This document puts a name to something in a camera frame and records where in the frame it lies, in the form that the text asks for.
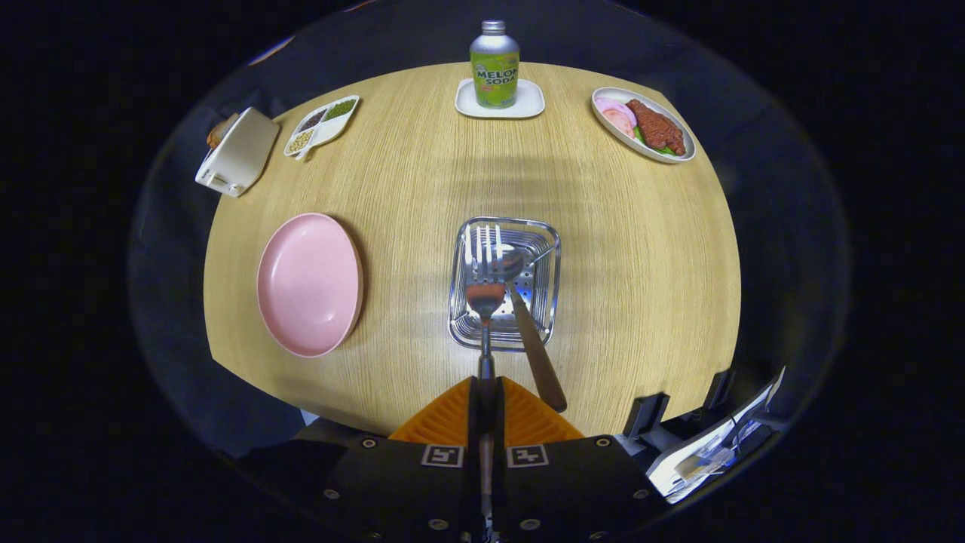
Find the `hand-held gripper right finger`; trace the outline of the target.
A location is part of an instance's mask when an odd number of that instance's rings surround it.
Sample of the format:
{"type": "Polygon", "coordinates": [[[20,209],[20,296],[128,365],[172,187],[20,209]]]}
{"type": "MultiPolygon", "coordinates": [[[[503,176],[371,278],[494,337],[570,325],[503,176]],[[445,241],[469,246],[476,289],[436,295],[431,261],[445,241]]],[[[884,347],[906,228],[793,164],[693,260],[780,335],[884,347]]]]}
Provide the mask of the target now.
{"type": "Polygon", "coordinates": [[[613,435],[582,435],[512,379],[492,400],[492,528],[503,542],[624,542],[672,506],[613,435]]]}

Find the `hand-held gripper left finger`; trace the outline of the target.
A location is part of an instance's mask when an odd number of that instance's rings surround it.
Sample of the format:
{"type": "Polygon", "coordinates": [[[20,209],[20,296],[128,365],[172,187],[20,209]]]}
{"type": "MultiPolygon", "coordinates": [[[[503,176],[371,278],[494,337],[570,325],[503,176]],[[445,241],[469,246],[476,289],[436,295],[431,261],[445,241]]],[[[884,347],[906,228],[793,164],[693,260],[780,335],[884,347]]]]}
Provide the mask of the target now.
{"type": "Polygon", "coordinates": [[[317,419],[301,437],[335,456],[311,469],[314,514],[365,542],[483,538],[479,427],[486,419],[487,384],[474,377],[386,437],[317,419]]]}

